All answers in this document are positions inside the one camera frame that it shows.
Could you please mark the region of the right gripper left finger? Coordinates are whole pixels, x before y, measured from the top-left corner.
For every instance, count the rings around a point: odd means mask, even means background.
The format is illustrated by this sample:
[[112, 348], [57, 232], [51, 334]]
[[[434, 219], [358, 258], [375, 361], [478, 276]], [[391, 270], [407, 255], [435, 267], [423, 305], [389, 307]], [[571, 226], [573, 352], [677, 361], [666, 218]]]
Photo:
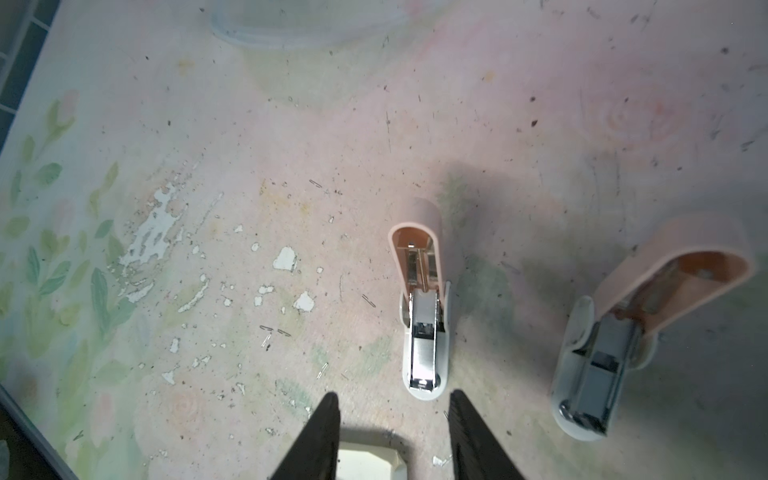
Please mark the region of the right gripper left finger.
[[334, 480], [338, 466], [341, 416], [338, 395], [324, 395], [294, 441], [272, 480]]

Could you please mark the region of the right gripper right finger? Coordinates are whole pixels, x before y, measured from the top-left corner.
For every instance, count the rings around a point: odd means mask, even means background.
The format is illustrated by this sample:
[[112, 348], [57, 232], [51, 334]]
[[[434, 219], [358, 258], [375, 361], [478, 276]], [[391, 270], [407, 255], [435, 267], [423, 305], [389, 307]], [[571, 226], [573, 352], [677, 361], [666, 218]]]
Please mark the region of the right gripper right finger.
[[450, 394], [448, 425], [456, 480], [524, 480], [462, 390]]

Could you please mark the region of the staple box tray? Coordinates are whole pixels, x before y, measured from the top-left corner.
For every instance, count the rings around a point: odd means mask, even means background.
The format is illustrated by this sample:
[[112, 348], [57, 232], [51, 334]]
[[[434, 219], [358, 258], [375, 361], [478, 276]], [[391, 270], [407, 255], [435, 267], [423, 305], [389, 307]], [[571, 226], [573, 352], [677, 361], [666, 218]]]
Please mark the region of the staple box tray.
[[341, 442], [336, 468], [337, 480], [407, 480], [407, 464], [395, 449]]

